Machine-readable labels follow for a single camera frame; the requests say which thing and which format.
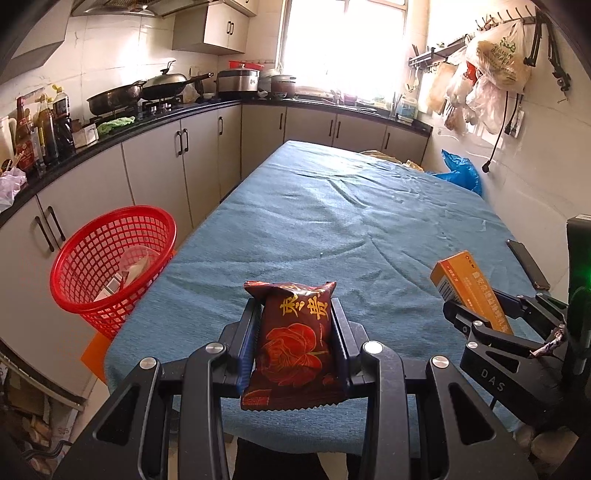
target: cabinet door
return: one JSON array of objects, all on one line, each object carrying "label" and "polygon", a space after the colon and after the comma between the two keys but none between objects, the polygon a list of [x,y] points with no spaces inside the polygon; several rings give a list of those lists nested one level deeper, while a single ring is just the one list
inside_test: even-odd
[{"label": "cabinet door", "polygon": [[380,150],[385,133],[384,124],[355,116],[338,115],[333,147],[351,152]]},{"label": "cabinet door", "polygon": [[197,228],[220,204],[217,172],[217,118],[211,111],[183,118],[184,166],[193,227]]},{"label": "cabinet door", "polygon": [[80,357],[96,332],[82,317],[64,312],[53,300],[49,273],[57,254],[50,251],[35,217],[47,231],[37,198],[0,228],[0,251],[5,253],[0,275],[0,337],[44,377],[82,395],[92,374]]},{"label": "cabinet door", "polygon": [[248,24],[250,19],[241,14],[238,10],[232,9],[232,25],[230,29],[230,41],[228,48],[230,50],[246,52],[246,38],[248,37]]},{"label": "cabinet door", "polygon": [[209,5],[205,19],[203,42],[218,47],[228,47],[233,8],[226,4]]},{"label": "cabinet door", "polygon": [[170,213],[180,245],[191,233],[180,123],[173,122],[123,143],[131,194],[136,205],[153,205]]},{"label": "cabinet door", "polygon": [[428,138],[399,127],[388,127],[382,152],[405,163],[412,160],[420,165],[423,162]]},{"label": "cabinet door", "polygon": [[217,162],[220,178],[220,194],[224,198],[240,183],[240,133],[242,107],[229,106],[217,111],[219,139]]},{"label": "cabinet door", "polygon": [[244,105],[242,107],[242,179],[283,145],[284,106]]},{"label": "cabinet door", "polygon": [[336,113],[288,108],[285,141],[298,140],[330,147],[335,137],[336,125]]},{"label": "cabinet door", "polygon": [[60,228],[68,239],[98,216],[133,205],[121,145],[78,165],[37,197],[60,246],[64,244]]}]

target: stove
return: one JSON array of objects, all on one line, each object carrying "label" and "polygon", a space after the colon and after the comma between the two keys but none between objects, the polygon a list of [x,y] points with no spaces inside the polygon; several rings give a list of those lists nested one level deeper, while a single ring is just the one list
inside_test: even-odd
[{"label": "stove", "polygon": [[105,122],[110,122],[117,118],[124,116],[134,116],[136,121],[140,121],[146,118],[150,118],[159,113],[169,112],[177,109],[183,104],[183,95],[177,95],[171,98],[165,98],[161,100],[155,100],[153,102],[142,102],[136,103],[126,108],[116,110],[114,112],[106,113],[101,116],[95,116],[90,119],[91,124],[95,124],[97,127]]}]

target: kettle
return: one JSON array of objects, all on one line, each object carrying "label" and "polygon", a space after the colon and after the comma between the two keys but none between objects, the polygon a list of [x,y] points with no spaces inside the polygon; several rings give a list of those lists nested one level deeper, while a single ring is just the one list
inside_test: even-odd
[{"label": "kettle", "polygon": [[14,163],[14,135],[17,130],[17,121],[5,116],[0,121],[0,171],[12,167]]}]

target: cardboard box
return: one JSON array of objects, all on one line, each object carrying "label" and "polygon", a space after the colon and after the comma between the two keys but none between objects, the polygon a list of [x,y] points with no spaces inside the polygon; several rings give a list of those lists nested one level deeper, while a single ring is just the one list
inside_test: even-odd
[{"label": "cardboard box", "polygon": [[490,321],[493,329],[513,335],[491,285],[468,250],[437,262],[431,281],[443,300],[455,299]]}]

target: rice cooker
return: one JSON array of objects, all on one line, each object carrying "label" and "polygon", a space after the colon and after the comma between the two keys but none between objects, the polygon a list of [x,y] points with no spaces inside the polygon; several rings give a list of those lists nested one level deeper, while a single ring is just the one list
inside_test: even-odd
[{"label": "rice cooker", "polygon": [[258,79],[259,71],[247,69],[244,64],[236,69],[222,70],[217,74],[217,95],[226,100],[254,98]]}]

